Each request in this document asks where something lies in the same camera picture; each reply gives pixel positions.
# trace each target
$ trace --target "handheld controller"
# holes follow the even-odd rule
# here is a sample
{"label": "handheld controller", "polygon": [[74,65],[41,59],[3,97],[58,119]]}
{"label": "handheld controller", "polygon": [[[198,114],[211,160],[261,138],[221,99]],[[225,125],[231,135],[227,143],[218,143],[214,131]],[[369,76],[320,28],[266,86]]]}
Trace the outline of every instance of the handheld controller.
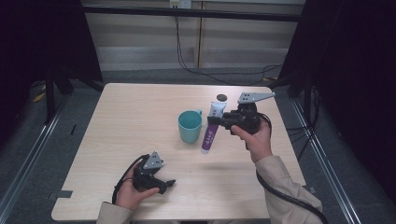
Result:
{"label": "handheld controller", "polygon": [[225,112],[222,118],[208,117],[209,124],[217,124],[223,126],[226,130],[236,125],[250,134],[257,133],[260,130],[260,118],[269,119],[257,112],[256,102],[274,97],[275,93],[256,93],[256,92],[242,92],[238,99],[238,108],[231,112]]}
{"label": "handheld controller", "polygon": [[153,189],[159,188],[160,194],[164,194],[167,188],[174,185],[176,180],[161,181],[154,175],[163,167],[163,161],[160,155],[154,151],[151,156],[144,156],[143,160],[134,169],[134,187],[136,189]]}

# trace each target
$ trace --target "small black disc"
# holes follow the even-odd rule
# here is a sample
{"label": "small black disc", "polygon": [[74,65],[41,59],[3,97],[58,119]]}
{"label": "small black disc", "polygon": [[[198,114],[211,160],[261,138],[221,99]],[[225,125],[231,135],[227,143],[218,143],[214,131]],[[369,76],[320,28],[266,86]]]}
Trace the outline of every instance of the small black disc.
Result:
{"label": "small black disc", "polygon": [[217,98],[218,98],[218,101],[220,101],[220,102],[227,101],[227,96],[224,94],[219,94]]}

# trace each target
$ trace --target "black cable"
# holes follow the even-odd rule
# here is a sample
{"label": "black cable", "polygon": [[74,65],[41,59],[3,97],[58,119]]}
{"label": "black cable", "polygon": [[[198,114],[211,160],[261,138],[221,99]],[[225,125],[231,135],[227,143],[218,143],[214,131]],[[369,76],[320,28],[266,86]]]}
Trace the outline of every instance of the black cable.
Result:
{"label": "black cable", "polygon": [[306,136],[306,133],[303,133],[302,135],[300,135],[300,136],[297,137],[296,139],[292,140],[291,142],[292,142],[292,143],[295,143],[295,142],[297,142],[298,140],[304,138],[305,136]]}
{"label": "black cable", "polygon": [[305,149],[309,143],[309,141],[311,141],[317,122],[318,122],[318,116],[319,116],[319,109],[320,109],[320,99],[319,99],[319,95],[318,95],[318,90],[316,89],[316,87],[312,86],[312,89],[314,91],[314,108],[315,108],[315,115],[314,115],[314,120],[311,122],[309,121],[308,126],[305,126],[304,128],[307,129],[308,131],[306,132],[308,134],[308,139],[306,140],[303,149],[300,151],[298,157],[297,157],[297,161],[300,160],[300,158],[303,156],[303,153],[305,152]]}
{"label": "black cable", "polygon": [[286,128],[286,131],[297,131],[297,130],[303,130],[305,128],[307,128],[307,126],[298,127],[298,128]]}
{"label": "black cable", "polygon": [[296,132],[296,133],[291,133],[291,134],[289,134],[289,137],[292,137],[292,136],[294,136],[294,135],[296,135],[296,134],[299,134],[299,133],[301,133],[303,130],[304,130],[304,129],[301,129],[300,131],[298,131],[298,132]]}
{"label": "black cable", "polygon": [[298,157],[297,157],[297,161],[299,161],[300,158],[303,156],[303,153],[304,153],[304,151],[305,151],[305,149],[306,149],[306,146],[308,146],[308,143],[309,143],[309,141],[311,140],[311,136],[312,136],[312,135],[309,135],[308,139],[306,140],[306,142],[305,142],[305,144],[304,144],[304,146],[303,146],[303,149],[301,149],[301,152],[299,153],[299,155],[298,155]]}
{"label": "black cable", "polygon": [[138,161],[144,159],[144,158],[147,157],[147,156],[149,156],[149,154],[148,154],[148,155],[143,155],[143,156],[140,156],[139,158],[137,158],[134,162],[132,162],[132,164],[128,167],[128,169],[127,169],[127,170],[125,171],[125,173],[122,175],[121,179],[119,180],[119,183],[117,183],[117,185],[114,187],[113,197],[112,197],[112,199],[111,199],[111,202],[112,202],[113,204],[116,203],[117,194],[119,193],[119,190],[120,190],[120,188],[121,188],[123,182],[124,182],[125,180],[127,180],[127,179],[131,179],[131,178],[124,179],[124,177],[128,174],[128,172],[132,169],[132,167],[134,167],[134,165],[137,164]]}
{"label": "black cable", "polygon": [[[178,17],[175,17],[175,22],[176,22],[176,28],[177,28],[177,59],[178,59],[178,63],[180,64],[180,66],[187,72],[195,74],[195,75],[199,75],[199,76],[206,76],[206,77],[210,77],[215,79],[216,81],[231,85],[231,86],[253,86],[257,83],[262,82],[262,80],[265,78],[265,73],[269,72],[271,70],[276,69],[277,67],[281,66],[281,64],[270,64],[265,66],[261,72],[252,72],[252,73],[202,73],[202,72],[196,72],[196,71],[192,71],[190,70],[190,68],[185,64],[184,59],[183,59],[183,55],[181,53],[181,45],[180,45],[180,35],[179,35],[179,28],[178,28]],[[235,84],[235,83],[231,83],[231,82],[227,82],[224,80],[221,80],[219,78],[216,77],[212,77],[212,76],[218,76],[218,75],[262,75],[262,77],[255,82],[249,83],[249,84],[245,84],[245,85],[241,85],[241,84]]]}
{"label": "black cable", "polygon": [[305,202],[303,202],[303,201],[300,201],[300,200],[298,200],[298,199],[296,199],[296,198],[293,198],[293,197],[291,197],[291,196],[289,196],[289,195],[287,195],[287,194],[284,194],[284,193],[280,192],[280,191],[277,190],[277,189],[272,188],[271,186],[269,186],[269,185],[262,179],[262,177],[260,176],[260,174],[259,174],[259,172],[258,172],[257,170],[256,170],[256,176],[257,176],[257,179],[259,180],[260,184],[261,184],[266,190],[268,190],[268,192],[274,194],[276,197],[278,197],[278,198],[280,198],[280,199],[282,199],[282,200],[284,200],[284,201],[286,201],[286,202],[293,203],[293,204],[295,204],[295,205],[297,205],[297,206],[302,207],[303,209],[308,210],[309,212],[311,212],[311,213],[313,213],[314,215],[316,215],[316,216],[320,219],[320,221],[321,221],[323,224],[327,224],[327,223],[328,223],[327,218],[323,215],[323,213],[321,213],[317,208],[315,208],[315,207],[312,206],[311,204],[305,203]]}

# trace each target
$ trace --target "left hand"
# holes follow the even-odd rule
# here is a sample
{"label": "left hand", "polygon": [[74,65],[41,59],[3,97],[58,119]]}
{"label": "left hand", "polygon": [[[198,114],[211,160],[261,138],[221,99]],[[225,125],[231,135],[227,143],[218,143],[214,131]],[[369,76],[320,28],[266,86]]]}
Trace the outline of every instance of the left hand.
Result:
{"label": "left hand", "polygon": [[153,196],[160,191],[159,188],[146,189],[143,191],[138,191],[134,188],[134,181],[132,177],[134,176],[134,169],[137,167],[135,164],[132,169],[124,178],[124,182],[120,188],[119,194],[117,195],[116,205],[130,210],[135,210],[137,206],[145,199]]}

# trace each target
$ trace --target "aluminum rail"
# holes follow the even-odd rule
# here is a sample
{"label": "aluminum rail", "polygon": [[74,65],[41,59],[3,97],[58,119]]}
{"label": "aluminum rail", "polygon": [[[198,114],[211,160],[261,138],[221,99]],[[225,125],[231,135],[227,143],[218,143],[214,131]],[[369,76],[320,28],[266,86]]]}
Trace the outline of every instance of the aluminum rail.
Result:
{"label": "aluminum rail", "polygon": [[65,96],[63,100],[60,102],[60,107],[58,111],[55,113],[53,119],[44,126],[40,135],[38,136],[35,144],[33,145],[32,149],[30,150],[29,155],[27,156],[26,160],[24,161],[21,169],[15,175],[14,179],[12,180],[11,184],[7,188],[6,192],[4,193],[3,197],[0,200],[0,224],[5,224],[11,210],[18,200],[25,183],[29,175],[32,173],[36,162],[38,161],[41,152],[43,151],[44,147],[46,146],[50,136],[58,123],[59,117],[61,112],[64,110],[64,106],[68,100],[68,96]]}
{"label": "aluminum rail", "polygon": [[36,10],[58,10],[58,11],[79,11],[86,13],[102,14],[122,14],[122,15],[145,15],[145,16],[170,16],[170,17],[193,17],[193,18],[216,18],[216,19],[234,19],[234,20],[251,20],[251,21],[306,21],[301,15],[292,14],[271,14],[256,12],[237,12],[237,11],[220,11],[206,9],[186,9],[186,8],[167,8],[167,7],[122,7],[84,4],[67,5],[67,4],[34,4],[30,8]]}
{"label": "aluminum rail", "polygon": [[294,109],[297,113],[297,116],[299,118],[299,121],[304,127],[306,135],[308,136],[308,138],[309,136],[311,136],[311,139],[309,140],[311,142],[311,146],[314,149],[315,155],[317,156],[318,162],[323,170],[323,173],[326,175],[330,187],[332,188],[332,192],[334,193],[337,202],[340,204],[341,210],[346,216],[347,222],[349,224],[361,224],[361,221],[355,210],[355,207],[353,203],[349,200],[349,197],[347,196],[347,192],[345,191],[340,180],[338,179],[337,174],[332,168],[332,164],[330,163],[326,155],[326,152],[324,151],[315,133],[309,128],[307,128],[307,123],[304,118],[303,108],[301,107],[300,103],[298,103],[297,101],[294,100],[292,102]]}

